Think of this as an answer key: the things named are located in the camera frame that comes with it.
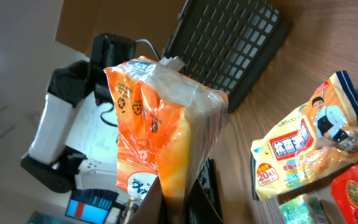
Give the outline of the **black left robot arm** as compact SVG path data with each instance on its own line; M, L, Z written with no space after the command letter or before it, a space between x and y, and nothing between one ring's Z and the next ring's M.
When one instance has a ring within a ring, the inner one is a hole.
M114 165L91 159L67 146L81 102L91 93L96 105L112 102L104 69L133 59L136 41L114 34L94 37L89 61L78 60L53 71L45 106L21 167L56 193L114 189Z

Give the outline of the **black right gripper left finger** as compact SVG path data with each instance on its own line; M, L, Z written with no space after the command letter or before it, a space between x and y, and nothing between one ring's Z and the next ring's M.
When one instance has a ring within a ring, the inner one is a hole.
M168 224L167 209L158 177L128 224Z

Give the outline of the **yellow wet wipes pack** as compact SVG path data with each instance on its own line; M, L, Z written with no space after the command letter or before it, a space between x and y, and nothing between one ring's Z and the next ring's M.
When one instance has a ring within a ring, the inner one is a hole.
M266 200L358 162L358 94L345 70L252 142L252 197Z

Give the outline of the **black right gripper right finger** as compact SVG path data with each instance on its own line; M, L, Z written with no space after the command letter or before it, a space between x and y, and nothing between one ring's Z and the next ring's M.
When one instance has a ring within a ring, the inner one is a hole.
M223 224L198 180L186 199L186 224Z

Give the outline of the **orange tissue pack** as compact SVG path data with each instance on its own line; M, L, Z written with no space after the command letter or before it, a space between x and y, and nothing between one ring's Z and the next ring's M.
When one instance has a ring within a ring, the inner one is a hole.
M117 186L145 198L158 179L169 216L180 218L218 140L227 95L146 57L104 73L117 116Z

